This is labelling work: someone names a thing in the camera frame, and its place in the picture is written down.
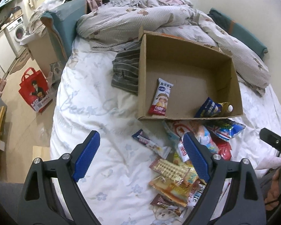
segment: plastic bag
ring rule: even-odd
[[[178,120],[178,121],[164,121],[163,126],[168,134],[169,139],[173,142],[174,147],[179,154],[179,141],[187,132],[192,132],[201,145],[206,146],[211,153],[218,153],[218,147],[211,139],[209,131],[196,120]]]
[[[208,120],[204,126],[224,141],[234,138],[246,127],[230,119]]]
[[[64,67],[65,66],[62,65],[61,62],[50,64],[50,72],[48,73],[48,77],[46,78],[46,80],[48,82],[48,88],[52,93],[52,96],[55,96],[57,93]]]
[[[232,148],[229,142],[222,140],[212,132],[210,133],[210,136],[218,147],[218,154],[221,155],[222,158],[224,158],[224,160],[230,161],[232,157],[231,155]]]

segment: tiled floor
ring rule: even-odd
[[[23,183],[32,163],[32,147],[50,146],[55,101],[42,113],[36,113],[18,92],[22,75],[29,67],[39,70],[37,63],[29,59],[21,70],[7,76],[2,94],[7,112],[2,137],[6,147],[0,156],[0,178],[7,182]]]

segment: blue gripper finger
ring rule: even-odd
[[[92,136],[91,134],[86,138],[87,144],[75,162],[75,171],[72,175],[75,182],[84,178],[100,146],[100,134],[98,132],[95,132]]]
[[[201,145],[191,132],[183,136],[183,146],[199,178],[208,183],[212,171],[212,154],[209,149]]]

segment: cardboard box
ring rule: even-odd
[[[140,30],[139,38],[138,119],[195,120],[207,97],[233,106],[231,113],[212,119],[243,115],[232,59],[218,48],[149,31]],[[165,116],[148,114],[158,78],[174,84]]]

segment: white bedsheet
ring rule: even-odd
[[[157,194],[148,186],[157,176],[149,165],[156,155],[131,138],[140,128],[161,145],[170,145],[159,121],[139,121],[137,96],[111,87],[115,52],[92,51],[91,42],[77,37],[73,54],[63,71],[51,136],[51,158],[71,152],[91,130],[101,135],[101,145],[78,186],[86,202],[104,225],[180,225],[177,217],[150,204]],[[275,150],[259,139],[266,127],[281,135],[281,106],[269,85],[264,97],[240,83],[244,115],[235,118],[247,127],[231,140],[233,160],[246,157],[253,167]],[[265,171],[258,171],[261,176]],[[61,203],[70,217],[58,182]]]

